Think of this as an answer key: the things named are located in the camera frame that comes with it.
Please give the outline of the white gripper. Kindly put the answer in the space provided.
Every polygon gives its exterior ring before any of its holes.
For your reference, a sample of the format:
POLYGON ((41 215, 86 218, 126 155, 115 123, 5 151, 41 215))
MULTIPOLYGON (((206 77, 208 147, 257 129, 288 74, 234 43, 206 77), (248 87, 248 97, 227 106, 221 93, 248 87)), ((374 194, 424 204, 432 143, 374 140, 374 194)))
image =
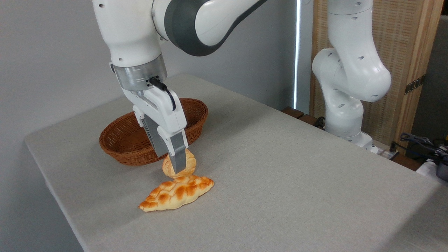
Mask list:
POLYGON ((169 154, 174 172, 177 174, 186 168, 188 147, 185 128, 186 117, 176 93, 175 110, 169 94, 153 87, 138 93, 122 90, 130 102, 139 126, 143 127, 158 157, 169 154))

